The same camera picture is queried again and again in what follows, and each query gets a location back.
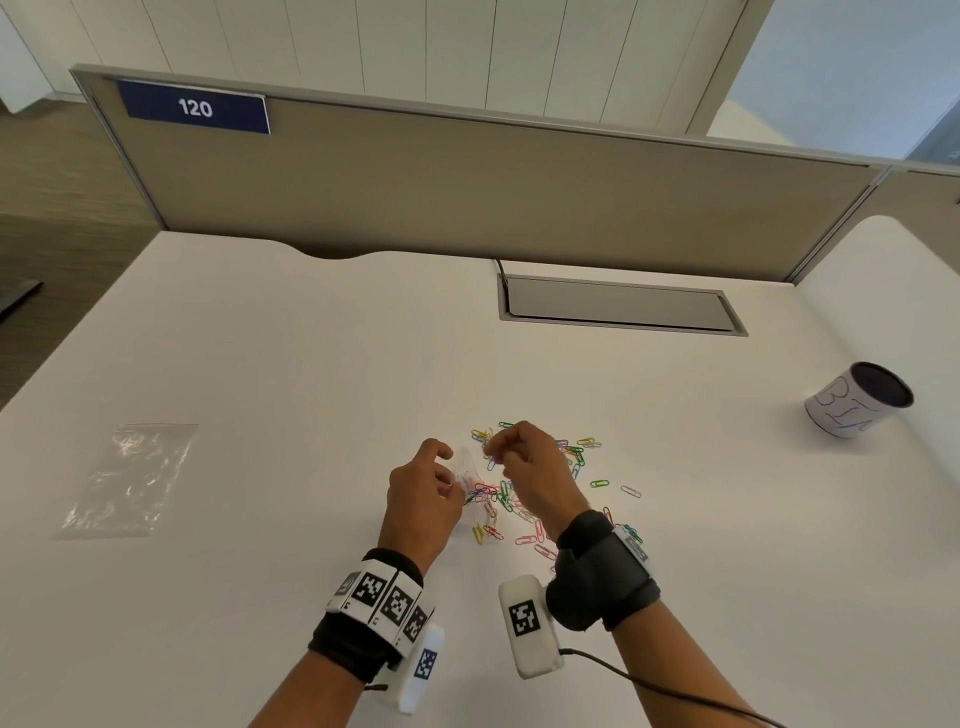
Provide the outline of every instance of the cable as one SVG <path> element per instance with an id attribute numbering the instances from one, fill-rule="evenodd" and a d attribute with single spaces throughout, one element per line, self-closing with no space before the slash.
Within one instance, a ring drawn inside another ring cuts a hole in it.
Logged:
<path id="1" fill-rule="evenodd" d="M 661 695 L 666 695 L 667 697 L 676 698 L 677 700 L 685 700 L 688 703 L 695 703 L 696 705 L 703 705 L 706 708 L 712 708 L 715 711 L 723 711 L 724 713 L 732 713 L 735 716 L 748 717 L 753 720 L 759 720 L 760 722 L 766 723 L 767 725 L 772 725 L 774 728 L 786 728 L 783 723 L 777 723 L 775 720 L 769 717 L 764 717 L 759 713 L 754 713 L 753 711 L 744 710 L 743 708 L 737 708 L 733 705 L 728 705 L 727 703 L 722 703 L 719 700 L 711 700 L 708 697 L 700 697 L 699 695 L 690 695 L 686 692 L 674 691 L 669 688 L 662 688 L 659 685 L 654 685 L 653 683 L 648 683 L 646 680 L 641 680 L 638 677 L 634 677 L 628 672 L 624 672 L 622 669 L 614 667 L 610 663 L 605 663 L 599 657 L 594 657 L 586 652 L 581 652 L 579 649 L 573 649 L 572 647 L 564 647 L 560 650 L 562 655 L 579 655 L 580 657 L 586 657 L 588 660 L 592 660 L 597 665 L 602 665 L 608 670 L 612 670 L 620 677 L 625 677 L 628 680 L 633 681 L 637 685 L 641 686 L 645 690 L 650 692 L 658 692 Z"/>
<path id="2" fill-rule="evenodd" d="M 510 313 L 510 288 L 507 287 L 507 274 L 503 272 L 503 263 L 500 262 L 500 258 L 494 258 L 493 262 L 500 269 L 500 282 L 503 284 L 503 309 L 509 316 L 512 314 Z"/>

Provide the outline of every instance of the white desk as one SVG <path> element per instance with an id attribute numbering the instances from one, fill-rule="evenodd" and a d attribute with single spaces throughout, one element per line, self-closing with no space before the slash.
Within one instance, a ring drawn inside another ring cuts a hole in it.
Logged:
<path id="1" fill-rule="evenodd" d="M 758 710 L 953 724 L 960 498 L 902 423 L 849 443 L 807 420 L 849 358 L 796 291 L 508 271 L 723 288 L 750 336 L 502 322 L 488 260 L 159 235 L 0 414 L 0 725 L 244 725 L 373 544 L 390 468 L 523 417 L 603 442 L 581 480 L 613 485 L 588 495 L 640 530 L 665 600 Z M 200 426 L 154 535 L 52 541 L 131 422 Z M 447 645 L 425 704 L 406 719 L 365 696 L 353 724 L 642 725 L 631 686 L 586 661 L 516 676 L 496 585 L 548 567 L 455 533 L 428 576 Z M 615 659 L 599 627 L 562 639 Z"/>

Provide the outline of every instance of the number sign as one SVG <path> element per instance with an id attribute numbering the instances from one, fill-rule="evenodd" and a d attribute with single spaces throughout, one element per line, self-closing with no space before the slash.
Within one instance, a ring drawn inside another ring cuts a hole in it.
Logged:
<path id="1" fill-rule="evenodd" d="M 134 119 L 270 133 L 267 101 L 257 94 L 123 79 L 117 81 L 117 90 Z"/>

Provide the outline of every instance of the chain of paper clips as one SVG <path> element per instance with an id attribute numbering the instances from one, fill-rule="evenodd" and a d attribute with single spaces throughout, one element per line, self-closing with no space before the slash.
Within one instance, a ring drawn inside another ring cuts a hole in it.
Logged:
<path id="1" fill-rule="evenodd" d="M 511 423 L 499 423 L 499 426 L 503 428 L 510 427 L 512 425 Z M 486 445 L 493 436 L 493 431 L 491 428 L 488 428 L 486 431 L 482 429 L 474 429 L 470 435 L 481 445 Z M 577 444 L 575 446 L 570 445 L 568 440 L 557 440 L 555 442 L 557 443 L 557 447 L 560 449 L 560 451 L 566 455 L 566 464 L 570 468 L 570 473 L 573 475 L 574 479 L 576 479 L 577 475 L 580 474 L 580 470 L 587 464 L 587 459 L 584 457 L 584 452 L 588 449 L 595 449 L 603 446 L 603 443 L 597 442 L 596 438 L 593 437 L 585 437 L 581 440 L 577 440 Z M 487 471 L 492 471 L 495 465 L 493 459 L 488 455 L 484 455 L 484 459 L 487 461 Z M 610 485 L 609 480 L 591 480 L 590 482 L 590 488 L 604 488 L 608 485 Z M 621 485 L 620 490 L 626 493 L 628 496 L 633 496 L 636 498 L 642 497 L 642 493 L 640 491 L 626 485 Z M 477 483 L 475 488 L 467 493 L 467 503 L 482 503 L 484 510 L 486 511 L 486 522 L 477 523 L 473 527 L 473 538 L 476 539 L 478 545 L 482 546 L 487 539 L 495 539 L 497 541 L 505 540 L 503 534 L 500 533 L 500 531 L 498 531 L 496 528 L 497 515 L 499 510 L 502 509 L 507 513 L 512 513 L 530 523 L 534 528 L 534 533 L 520 536 L 514 540 L 514 543 L 517 546 L 533 546 L 534 550 L 540 556 L 543 556 L 550 561 L 557 560 L 557 552 L 546 545 L 546 542 L 549 541 L 549 539 L 547 538 L 546 532 L 543 529 L 543 523 L 540 522 L 540 519 L 526 510 L 519 499 L 516 498 L 516 495 L 514 494 L 514 484 L 510 480 L 501 480 L 499 486 L 487 485 L 486 483 Z M 603 513 L 607 517 L 607 520 L 610 521 L 611 525 L 615 525 L 613 522 L 613 514 L 611 513 L 610 508 L 604 506 Z M 624 524 L 623 527 L 639 543 L 643 543 L 643 540 L 629 525 Z"/>

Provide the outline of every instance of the pink paper clip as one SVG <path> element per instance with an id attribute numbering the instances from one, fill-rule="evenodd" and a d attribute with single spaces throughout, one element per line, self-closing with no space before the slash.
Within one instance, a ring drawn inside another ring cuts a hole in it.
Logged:
<path id="1" fill-rule="evenodd" d="M 548 559 L 550 559 L 550 561 L 556 561 L 556 560 L 557 560 L 557 554 L 555 554 L 553 551 L 551 551 L 551 550 L 550 550 L 549 548 L 547 548 L 546 546 L 541 546 L 540 544 L 534 544 L 534 550 L 535 550 L 540 556 L 546 556 Z"/>

